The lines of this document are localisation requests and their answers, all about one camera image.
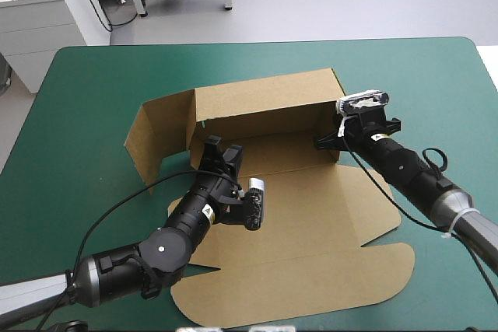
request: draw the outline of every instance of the white floor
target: white floor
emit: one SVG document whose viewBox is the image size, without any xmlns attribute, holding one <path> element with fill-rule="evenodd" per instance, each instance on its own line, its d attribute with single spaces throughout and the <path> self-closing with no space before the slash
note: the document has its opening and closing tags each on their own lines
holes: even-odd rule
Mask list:
<svg viewBox="0 0 498 332">
<path fill-rule="evenodd" d="M 131 2 L 105 1 L 114 23 Z M 498 87 L 497 0 L 157 0 L 149 16 L 114 31 L 113 44 L 184 44 L 464 36 Z M 18 79 L 0 96 L 0 170 L 33 102 Z"/>
</svg>

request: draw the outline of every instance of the unfolded cardboard box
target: unfolded cardboard box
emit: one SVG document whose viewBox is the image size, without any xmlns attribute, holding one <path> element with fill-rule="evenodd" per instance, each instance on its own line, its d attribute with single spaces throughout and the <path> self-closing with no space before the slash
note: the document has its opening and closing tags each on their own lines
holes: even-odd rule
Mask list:
<svg viewBox="0 0 498 332">
<path fill-rule="evenodd" d="M 321 69 L 192 89 L 142 105 L 125 146 L 146 183 L 174 153 L 190 150 L 197 167 L 209 135 L 244 147 L 243 185 L 250 176 L 266 183 L 262 228 L 214 225 L 191 263 L 219 270 L 171 289 L 186 317 L 238 327 L 371 305 L 405 287 L 412 248 L 364 246 L 396 228 L 399 213 L 361 169 L 336 165 L 337 152 L 314 148 L 315 135 L 334 129 L 342 96 L 333 71 Z"/>
</svg>

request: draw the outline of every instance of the green tabletop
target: green tabletop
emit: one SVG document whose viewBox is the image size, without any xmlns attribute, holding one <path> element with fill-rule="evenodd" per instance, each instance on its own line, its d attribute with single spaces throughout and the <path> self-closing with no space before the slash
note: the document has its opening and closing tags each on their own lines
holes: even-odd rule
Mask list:
<svg viewBox="0 0 498 332">
<path fill-rule="evenodd" d="M 143 101 L 196 86 L 324 67 L 334 68 L 347 93 L 387 91 L 388 116 L 403 123 L 395 138 L 419 152 L 443 149 L 450 161 L 447 175 L 474 196 L 484 215 L 498 221 L 498 95 L 469 40 L 70 47 L 55 57 L 0 175 L 0 281 L 71 267 L 91 223 L 142 186 L 123 143 Z M 344 155 L 340 162 L 353 164 Z M 182 154 L 164 162 L 162 174 L 186 168 Z M 153 196 L 124 206 L 95 232 L 86 252 L 146 237 L 190 182 L 185 177 L 166 183 Z M 400 194 L 395 198 L 422 218 Z M 413 276 L 399 295 L 374 306 L 279 323 L 301 330 L 498 327 L 496 304 L 455 240 L 403 219 L 371 245 L 396 242 L 409 243 L 416 252 Z M 87 320 L 94 330 L 192 325 L 168 291 L 148 302 L 131 295 L 96 309 L 71 306 L 47 325 L 74 319 Z"/>
</svg>

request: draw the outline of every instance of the white cabinet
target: white cabinet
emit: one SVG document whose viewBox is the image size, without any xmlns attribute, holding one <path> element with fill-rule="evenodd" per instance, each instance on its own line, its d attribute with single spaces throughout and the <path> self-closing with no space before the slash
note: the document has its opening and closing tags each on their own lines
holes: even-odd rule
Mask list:
<svg viewBox="0 0 498 332">
<path fill-rule="evenodd" d="M 105 20 L 98 0 L 92 2 Z M 0 53 L 32 93 L 59 49 L 109 39 L 89 0 L 0 0 Z"/>
</svg>

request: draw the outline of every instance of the white sticker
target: white sticker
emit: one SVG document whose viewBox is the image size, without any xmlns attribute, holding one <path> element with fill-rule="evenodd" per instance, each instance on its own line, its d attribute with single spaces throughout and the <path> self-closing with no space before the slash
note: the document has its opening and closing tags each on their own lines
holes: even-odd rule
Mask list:
<svg viewBox="0 0 498 332">
<path fill-rule="evenodd" d="M 204 213 L 205 217 L 209 220 L 209 223 L 213 224 L 215 221 L 215 212 L 212 210 L 209 204 L 204 205 L 202 208 L 202 213 Z"/>
<path fill-rule="evenodd" d="M 389 135 L 387 135 L 387 134 L 375 134 L 375 135 L 372 135 L 371 138 L 374 142 L 376 142 L 376 141 L 381 140 L 381 139 L 389 138 Z"/>
</svg>

